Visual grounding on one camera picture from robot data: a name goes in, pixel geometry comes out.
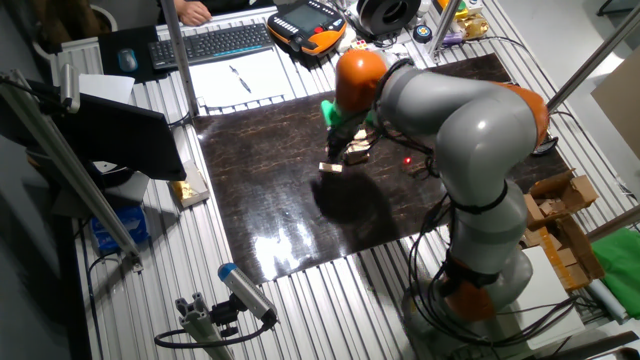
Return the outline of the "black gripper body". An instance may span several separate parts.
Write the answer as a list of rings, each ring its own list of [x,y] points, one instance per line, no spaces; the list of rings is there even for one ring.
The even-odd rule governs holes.
[[[328,148],[344,149],[353,141],[360,128],[360,122],[344,122],[331,127],[328,132]]]

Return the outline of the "person's hand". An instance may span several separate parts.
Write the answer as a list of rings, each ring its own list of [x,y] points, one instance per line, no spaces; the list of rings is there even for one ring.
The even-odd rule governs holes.
[[[174,0],[178,19],[187,26],[199,26],[211,20],[208,8],[200,1]]]

